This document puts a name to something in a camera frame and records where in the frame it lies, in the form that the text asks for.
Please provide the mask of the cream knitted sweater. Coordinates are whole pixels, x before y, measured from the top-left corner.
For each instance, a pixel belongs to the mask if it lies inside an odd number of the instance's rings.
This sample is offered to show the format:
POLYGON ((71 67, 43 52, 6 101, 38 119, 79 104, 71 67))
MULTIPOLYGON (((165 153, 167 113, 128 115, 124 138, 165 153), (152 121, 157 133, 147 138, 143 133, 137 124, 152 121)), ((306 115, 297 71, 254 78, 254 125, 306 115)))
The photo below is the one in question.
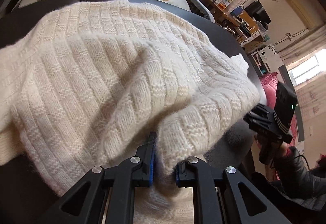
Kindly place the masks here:
POLYGON ((202 157, 258 104, 247 69, 156 5, 63 7, 1 49, 1 164, 26 152, 63 195, 155 131, 158 180, 136 193, 134 221, 192 223, 192 191, 172 182, 174 167, 202 157))

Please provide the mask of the small side window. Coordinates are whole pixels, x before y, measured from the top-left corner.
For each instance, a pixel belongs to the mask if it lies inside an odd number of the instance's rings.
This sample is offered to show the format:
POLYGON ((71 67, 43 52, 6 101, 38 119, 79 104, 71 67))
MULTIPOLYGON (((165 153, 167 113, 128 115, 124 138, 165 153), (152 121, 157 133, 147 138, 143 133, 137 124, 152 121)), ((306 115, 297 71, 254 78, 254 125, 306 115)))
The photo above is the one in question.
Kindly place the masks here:
POLYGON ((312 79, 322 70, 319 66, 319 62, 317 57, 314 55, 310 57, 305 62, 302 62, 300 65, 289 71, 290 79, 294 86, 297 86, 305 81, 312 79))

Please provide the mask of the black monitor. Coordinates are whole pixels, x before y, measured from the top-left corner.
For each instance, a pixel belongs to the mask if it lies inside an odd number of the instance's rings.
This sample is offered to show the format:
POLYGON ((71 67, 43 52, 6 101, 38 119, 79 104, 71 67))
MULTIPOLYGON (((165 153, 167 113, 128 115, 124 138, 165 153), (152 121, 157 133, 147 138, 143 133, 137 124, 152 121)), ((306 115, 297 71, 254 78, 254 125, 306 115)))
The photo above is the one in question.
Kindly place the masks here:
POLYGON ((250 17, 253 17, 259 22, 265 22, 266 24, 271 23, 268 13, 266 12, 259 0, 252 2, 249 6, 245 8, 245 11, 250 17))

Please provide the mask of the blue handbag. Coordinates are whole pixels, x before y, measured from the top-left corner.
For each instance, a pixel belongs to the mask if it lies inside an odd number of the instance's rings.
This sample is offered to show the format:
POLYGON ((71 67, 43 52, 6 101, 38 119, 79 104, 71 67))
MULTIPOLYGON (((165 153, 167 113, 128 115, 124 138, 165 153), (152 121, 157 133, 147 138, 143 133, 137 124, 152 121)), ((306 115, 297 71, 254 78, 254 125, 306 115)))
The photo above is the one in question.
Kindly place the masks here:
POLYGON ((235 9, 233 9, 233 11, 230 13, 233 17, 238 17, 239 15, 241 15, 244 11, 245 7, 244 5, 240 5, 238 7, 236 7, 235 9))

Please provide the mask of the cluttered wooden desk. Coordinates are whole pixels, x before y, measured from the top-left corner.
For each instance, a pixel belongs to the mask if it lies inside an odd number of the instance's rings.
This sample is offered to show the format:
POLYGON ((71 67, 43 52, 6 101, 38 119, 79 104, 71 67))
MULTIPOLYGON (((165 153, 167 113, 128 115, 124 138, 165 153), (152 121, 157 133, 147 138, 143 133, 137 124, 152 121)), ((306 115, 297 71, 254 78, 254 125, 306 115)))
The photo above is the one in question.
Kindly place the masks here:
POLYGON ((245 11, 239 16, 234 17, 213 2, 213 0, 200 0, 200 2, 211 12, 215 22, 229 30, 246 52, 258 48, 264 43, 264 38, 260 33, 258 22, 245 11))

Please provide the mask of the wall air conditioner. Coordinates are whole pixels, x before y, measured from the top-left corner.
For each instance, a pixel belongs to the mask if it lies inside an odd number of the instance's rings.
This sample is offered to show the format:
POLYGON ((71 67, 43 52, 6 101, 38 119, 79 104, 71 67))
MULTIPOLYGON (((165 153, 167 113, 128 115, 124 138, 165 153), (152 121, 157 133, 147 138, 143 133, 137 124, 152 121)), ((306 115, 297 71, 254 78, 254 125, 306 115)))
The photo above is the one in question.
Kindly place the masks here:
POLYGON ((310 14, 306 11, 306 9, 302 6, 302 4, 298 0, 286 0, 291 9, 296 13, 299 19, 302 21, 304 26, 309 30, 315 28, 315 23, 313 19, 310 17, 310 14))

